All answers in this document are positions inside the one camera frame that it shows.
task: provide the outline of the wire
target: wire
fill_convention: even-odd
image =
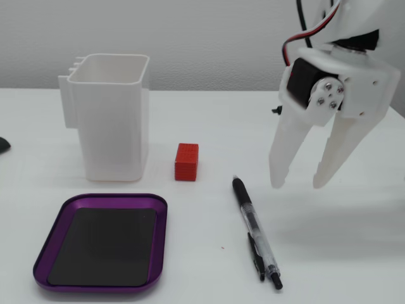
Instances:
[[[304,12],[302,11],[301,0],[297,0],[297,10],[298,10],[299,22],[301,23],[301,28],[302,28],[302,30],[306,30],[306,23],[305,23]],[[309,47],[309,48],[312,47],[311,39],[309,39],[308,37],[305,38],[305,43],[306,43],[307,47]]]
[[[283,52],[283,59],[284,59],[285,65],[287,65],[287,66],[290,65],[289,55],[287,53],[287,44],[292,41],[305,39],[307,37],[312,37],[312,36],[316,35],[317,33],[319,33],[321,30],[323,30],[328,25],[328,23],[332,20],[333,16],[335,16],[335,14],[339,8],[340,2],[341,2],[341,0],[337,0],[336,3],[334,4],[334,6],[332,7],[332,9],[330,10],[329,14],[320,23],[315,25],[315,27],[313,27],[309,30],[305,30],[301,33],[298,33],[298,34],[288,38],[284,42],[282,52]]]

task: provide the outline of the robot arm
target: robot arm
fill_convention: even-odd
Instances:
[[[379,23],[383,20],[375,18],[383,16],[384,7],[392,2],[398,0],[342,0],[329,6],[329,12],[322,4],[322,15],[328,15],[316,27],[329,21],[325,28],[319,27],[321,35],[315,37],[333,42],[333,49],[302,48],[299,59],[288,66],[283,48],[287,64],[279,93],[283,111],[270,151],[273,187],[283,186],[290,164],[313,125],[323,127],[336,115],[313,179],[314,187],[321,188],[386,115],[401,74],[366,51],[375,49],[380,41]]]

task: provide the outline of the pen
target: pen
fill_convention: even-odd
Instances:
[[[235,175],[232,182],[240,210],[246,221],[249,232],[249,244],[253,253],[253,262],[259,272],[260,280],[264,281],[265,275],[274,284],[275,289],[280,290],[283,284],[280,280],[280,269],[270,249],[270,245],[261,227],[258,215],[254,211],[252,201],[246,191],[243,182]]]

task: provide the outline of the pen grip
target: pen grip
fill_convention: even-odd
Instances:
[[[232,181],[232,186],[234,187],[234,192],[238,200],[239,206],[242,206],[244,203],[252,203],[251,198],[249,197],[245,185],[243,182],[236,178]]]

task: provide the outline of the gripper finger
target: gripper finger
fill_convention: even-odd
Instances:
[[[344,118],[341,113],[336,114],[332,133],[313,179],[314,188],[322,188],[330,181],[354,149],[380,121]]]
[[[311,128],[312,125],[301,120],[288,104],[283,106],[269,156],[270,179],[274,188],[284,185],[289,167]]]

